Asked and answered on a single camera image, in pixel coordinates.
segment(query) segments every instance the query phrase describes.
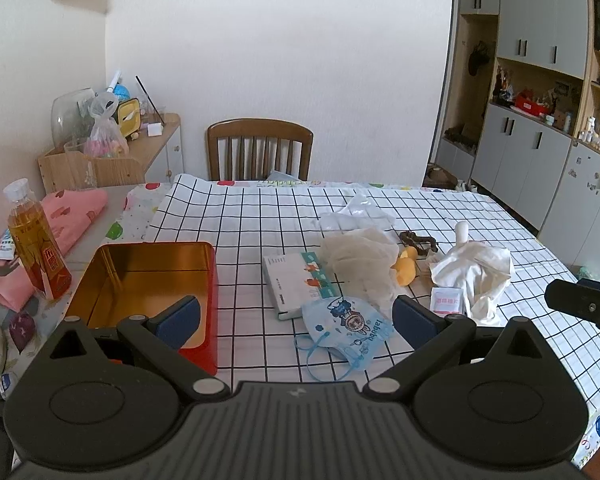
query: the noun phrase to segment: yellow plush toy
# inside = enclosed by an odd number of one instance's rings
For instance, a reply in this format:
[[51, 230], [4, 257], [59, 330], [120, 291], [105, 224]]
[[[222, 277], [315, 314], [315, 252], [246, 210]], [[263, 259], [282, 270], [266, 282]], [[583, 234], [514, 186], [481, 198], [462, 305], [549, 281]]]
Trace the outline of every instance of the yellow plush toy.
[[407, 286], [416, 278], [416, 248], [408, 246], [402, 251], [392, 269], [397, 272], [398, 285]]

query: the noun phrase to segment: crumpled plastic bag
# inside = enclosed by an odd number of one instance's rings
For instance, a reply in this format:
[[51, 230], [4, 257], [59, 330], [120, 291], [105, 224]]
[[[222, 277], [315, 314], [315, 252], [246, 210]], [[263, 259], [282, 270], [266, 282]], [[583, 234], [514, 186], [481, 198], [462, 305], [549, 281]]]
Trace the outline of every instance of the crumpled plastic bag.
[[339, 211], [321, 214], [319, 224], [322, 231], [352, 231], [370, 227], [386, 231], [395, 222], [396, 218], [384, 212], [373, 199], [358, 193]]
[[431, 265], [431, 279], [438, 286], [464, 291], [466, 314], [480, 326], [502, 326], [497, 300], [515, 274], [508, 249], [480, 242], [455, 246]]
[[112, 117], [117, 108], [118, 96], [111, 92], [98, 94], [91, 102], [89, 113], [95, 123], [84, 149], [85, 155], [117, 157], [129, 153], [129, 145]]
[[403, 294], [391, 266], [400, 248], [376, 228], [324, 238], [320, 260], [346, 283], [347, 296], [361, 298], [392, 319], [393, 301]]

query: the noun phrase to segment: wooden desk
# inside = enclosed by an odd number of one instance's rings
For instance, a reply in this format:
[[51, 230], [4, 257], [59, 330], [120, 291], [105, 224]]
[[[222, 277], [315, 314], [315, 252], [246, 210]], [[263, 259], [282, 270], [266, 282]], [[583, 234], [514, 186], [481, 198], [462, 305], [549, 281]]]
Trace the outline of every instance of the wooden desk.
[[[179, 115], [166, 114], [161, 136], [148, 137], [146, 132], [141, 132], [139, 139], [129, 142], [128, 155], [94, 158], [98, 187], [172, 182], [173, 177], [183, 171], [179, 128]], [[54, 149], [39, 156], [38, 166], [47, 193], [75, 189], [69, 160], [62, 150]]]

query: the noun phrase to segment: mask strap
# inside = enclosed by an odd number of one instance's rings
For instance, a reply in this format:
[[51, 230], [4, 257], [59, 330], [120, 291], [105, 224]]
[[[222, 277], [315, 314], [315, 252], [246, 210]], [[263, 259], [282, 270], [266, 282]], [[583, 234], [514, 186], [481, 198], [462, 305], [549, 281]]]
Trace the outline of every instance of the mask strap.
[[[296, 347], [298, 350], [302, 350], [302, 351], [308, 352], [308, 354], [307, 354], [307, 356], [306, 356], [306, 364], [305, 364], [304, 366], [306, 366], [306, 369], [307, 369], [307, 371], [308, 371], [309, 375], [310, 375], [310, 376], [311, 376], [311, 377], [312, 377], [312, 378], [313, 378], [313, 379], [314, 379], [316, 382], [318, 382], [318, 383], [330, 383], [331, 381], [323, 381], [322, 379], [318, 379], [318, 378], [317, 378], [317, 377], [316, 377], [316, 376], [313, 374], [313, 372], [311, 371], [311, 367], [309, 366], [309, 358], [311, 357], [311, 354], [313, 354], [313, 352], [315, 351], [315, 349], [316, 349], [318, 346], [320, 346], [320, 343], [321, 343], [321, 341], [322, 341], [324, 338], [328, 337], [330, 334], [331, 334], [330, 332], [325, 332], [324, 334], [322, 334], [322, 335], [320, 336], [320, 338], [319, 338], [319, 339], [318, 339], [318, 340], [317, 340], [315, 343], [313, 343], [313, 345], [312, 345], [312, 346], [309, 346], [308, 348], [304, 348], [304, 347], [301, 347], [300, 345], [298, 345], [298, 338], [299, 338], [299, 337], [306, 337], [306, 338], [308, 338], [308, 339], [312, 340], [310, 336], [308, 336], [308, 335], [297, 335], [297, 336], [295, 336], [295, 338], [293, 338], [293, 343], [295, 344], [295, 347]], [[353, 367], [352, 367], [351, 365], [349, 365], [349, 370], [347, 370], [347, 372], [346, 372], [344, 375], [342, 375], [342, 377], [340, 377], [340, 378], [337, 378], [337, 379], [336, 379], [336, 381], [341, 381], [341, 380], [342, 380], [342, 379], [344, 379], [344, 378], [345, 378], [347, 375], [349, 375], [349, 374], [350, 374], [352, 371], [353, 371]]]

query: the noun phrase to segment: white cloth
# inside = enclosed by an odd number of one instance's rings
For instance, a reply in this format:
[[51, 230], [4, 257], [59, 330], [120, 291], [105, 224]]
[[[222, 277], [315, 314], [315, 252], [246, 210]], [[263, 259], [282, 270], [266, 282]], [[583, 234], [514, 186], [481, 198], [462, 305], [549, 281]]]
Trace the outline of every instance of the white cloth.
[[497, 300], [515, 274], [508, 249], [466, 242], [452, 248], [431, 265], [431, 279], [438, 286], [464, 291], [467, 316], [480, 326], [502, 326]]
[[393, 301], [404, 294], [391, 266], [400, 248], [386, 235], [371, 227], [346, 234], [327, 234], [322, 241], [320, 260], [347, 284], [347, 294], [361, 298], [392, 319]]

